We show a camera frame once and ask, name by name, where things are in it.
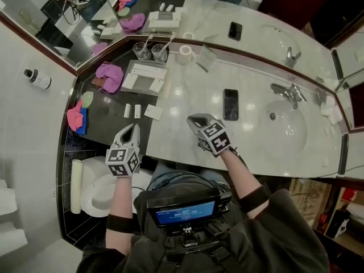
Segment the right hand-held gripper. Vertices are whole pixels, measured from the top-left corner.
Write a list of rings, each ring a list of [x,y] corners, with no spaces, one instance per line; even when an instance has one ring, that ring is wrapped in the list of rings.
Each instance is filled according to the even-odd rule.
[[[218,156],[231,146],[226,127],[211,114],[192,114],[188,116],[187,124],[193,134],[197,136],[198,142],[204,151],[209,151],[212,155]]]

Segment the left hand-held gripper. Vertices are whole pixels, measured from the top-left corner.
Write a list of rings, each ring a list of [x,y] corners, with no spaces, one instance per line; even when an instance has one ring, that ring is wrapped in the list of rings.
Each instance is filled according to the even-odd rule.
[[[119,131],[106,151],[105,164],[114,177],[132,177],[139,173],[141,160],[140,127],[132,123]]]

